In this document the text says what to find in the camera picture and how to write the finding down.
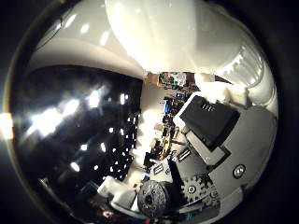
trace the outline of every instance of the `fisheye lens view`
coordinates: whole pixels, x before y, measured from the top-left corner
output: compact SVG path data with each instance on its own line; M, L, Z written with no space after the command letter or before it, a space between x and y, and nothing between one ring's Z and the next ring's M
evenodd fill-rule
M217 1L54 2L28 27L0 114L36 211L51 223L237 216L271 169L283 105L254 28Z

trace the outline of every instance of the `black reflective surface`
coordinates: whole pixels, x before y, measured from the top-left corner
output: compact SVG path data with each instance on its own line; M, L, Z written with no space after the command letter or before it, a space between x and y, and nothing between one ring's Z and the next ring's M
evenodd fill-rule
M130 168L142 81L81 66L24 76L14 108L16 153L35 186L75 216L98 217L90 184L122 181Z

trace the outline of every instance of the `gear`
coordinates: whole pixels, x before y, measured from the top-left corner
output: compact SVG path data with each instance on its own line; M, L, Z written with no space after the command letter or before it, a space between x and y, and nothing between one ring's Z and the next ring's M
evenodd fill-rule
M219 199L218 199L218 192L216 191L216 188L211 183L207 182L206 187L204 187L206 190L205 198L203 199L203 203L206 205L206 207L209 206L215 206L217 205Z
M181 186L183 197L186 198L188 203L194 203L203 199L206 194L205 183L202 178L194 176L183 181L184 185Z

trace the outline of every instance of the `black panel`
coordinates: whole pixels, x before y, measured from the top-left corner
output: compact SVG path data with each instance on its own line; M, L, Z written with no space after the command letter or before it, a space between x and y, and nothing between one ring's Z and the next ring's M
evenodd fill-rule
M225 140L238 116L230 106L211 104L205 98L195 96L180 117L212 149Z

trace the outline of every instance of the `bolt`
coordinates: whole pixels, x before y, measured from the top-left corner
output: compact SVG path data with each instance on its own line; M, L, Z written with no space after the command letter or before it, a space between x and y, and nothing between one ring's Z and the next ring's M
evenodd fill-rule
M190 194L195 193L195 192L196 192L196 187L195 187L195 186L189 186L189 187L188 187L188 192L189 192Z
M238 179L241 178L242 175L245 173L246 167L243 164L239 164L234 169L234 178Z

